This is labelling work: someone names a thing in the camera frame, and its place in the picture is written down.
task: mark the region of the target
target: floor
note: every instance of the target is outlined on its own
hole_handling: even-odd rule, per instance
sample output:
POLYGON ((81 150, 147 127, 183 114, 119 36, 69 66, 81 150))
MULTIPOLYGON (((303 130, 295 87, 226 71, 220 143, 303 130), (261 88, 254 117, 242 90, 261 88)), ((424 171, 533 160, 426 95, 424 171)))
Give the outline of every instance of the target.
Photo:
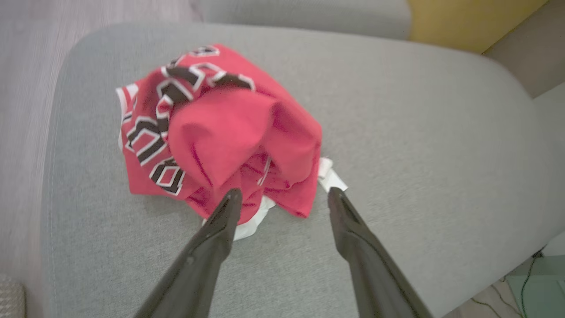
MULTIPOLYGON (((28 317, 40 318, 43 160, 58 71, 87 33, 132 20, 200 20, 194 0, 0 0, 0 272, 26 287, 28 317)), ((514 306, 506 283, 497 282, 514 306)), ((517 316, 492 288, 477 297, 517 316)), ((496 317, 468 301, 446 317, 496 317)))

